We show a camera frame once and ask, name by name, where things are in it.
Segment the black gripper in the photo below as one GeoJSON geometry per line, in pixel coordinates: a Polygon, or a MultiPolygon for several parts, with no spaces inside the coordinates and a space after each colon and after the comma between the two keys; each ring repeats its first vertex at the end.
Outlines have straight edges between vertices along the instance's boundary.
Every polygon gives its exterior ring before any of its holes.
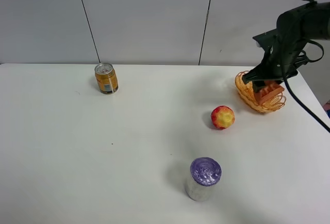
{"type": "Polygon", "coordinates": [[[268,85],[280,85],[283,76],[290,78],[297,74],[296,69],[304,64],[297,62],[298,57],[307,44],[305,39],[297,39],[292,35],[279,36],[273,29],[253,37],[265,53],[262,61],[248,73],[243,75],[244,82],[251,82],[254,93],[259,93],[268,85]]]}

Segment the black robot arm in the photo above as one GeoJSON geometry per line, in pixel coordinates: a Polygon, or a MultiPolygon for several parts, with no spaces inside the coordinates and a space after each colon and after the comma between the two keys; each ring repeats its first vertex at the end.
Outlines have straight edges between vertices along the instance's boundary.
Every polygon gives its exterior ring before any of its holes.
{"type": "Polygon", "coordinates": [[[262,61],[242,80],[245,84],[251,82],[254,92],[258,93],[268,81],[282,83],[285,78],[298,74],[298,68],[311,60],[307,57],[304,47],[313,44],[324,48],[318,40],[329,40],[329,3],[309,3],[281,14],[276,22],[276,28],[253,39],[265,53],[262,61]]]}

